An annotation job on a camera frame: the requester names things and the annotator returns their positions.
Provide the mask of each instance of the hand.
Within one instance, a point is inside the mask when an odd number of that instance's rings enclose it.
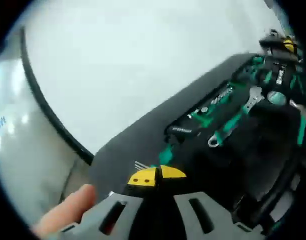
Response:
[[[69,224],[79,223],[83,213],[94,204],[95,188],[90,184],[85,184],[78,191],[70,194],[61,204],[46,213],[33,227],[33,231],[43,238]]]

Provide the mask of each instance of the finger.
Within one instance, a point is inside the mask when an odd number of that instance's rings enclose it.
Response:
[[[85,184],[70,194],[61,204],[46,213],[35,226],[37,235],[44,237],[55,233],[68,224],[79,222],[84,212],[95,203],[95,188]]]

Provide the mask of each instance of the metal tool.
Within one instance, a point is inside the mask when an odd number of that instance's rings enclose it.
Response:
[[[306,107],[300,104],[296,104],[292,99],[289,101],[289,104],[298,109],[301,114],[301,122],[298,129],[298,135],[297,135],[297,145],[302,145],[304,134],[305,134],[305,127],[306,127]]]
[[[258,86],[253,86],[249,89],[249,99],[242,107],[241,111],[230,119],[222,129],[215,131],[214,135],[209,138],[207,143],[210,148],[215,148],[221,145],[222,142],[231,135],[241,117],[245,114],[247,115],[252,107],[264,99],[261,93],[262,88]]]

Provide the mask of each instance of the open-end wrench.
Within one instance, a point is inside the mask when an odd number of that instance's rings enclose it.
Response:
[[[299,113],[301,114],[301,122],[298,129],[298,135],[297,135],[297,145],[301,146],[304,139],[305,134],[305,127],[306,127],[306,107],[300,104],[296,104],[292,99],[289,101],[289,104],[298,109]]]
[[[214,135],[208,140],[208,146],[210,148],[215,148],[222,145],[223,141],[231,135],[233,130],[236,128],[239,120],[243,115],[248,115],[249,111],[258,102],[264,99],[262,96],[262,88],[258,86],[253,86],[249,89],[249,99],[245,105],[243,105],[241,111],[238,112],[233,118],[231,118],[221,129],[215,131]]]

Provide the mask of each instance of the yellow plastic piece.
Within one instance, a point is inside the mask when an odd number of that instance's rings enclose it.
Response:
[[[155,186],[155,173],[156,168],[151,167],[147,169],[140,170],[134,173],[128,181],[129,185],[137,185],[137,186]]]
[[[165,179],[173,179],[173,178],[185,178],[186,175],[185,173],[183,173],[182,171],[170,167],[170,166],[165,166],[165,165],[161,165],[161,169],[162,169],[162,175],[163,178]]]
[[[294,53],[294,43],[292,42],[292,40],[290,39],[286,39],[284,40],[284,46],[290,50],[292,53]]]

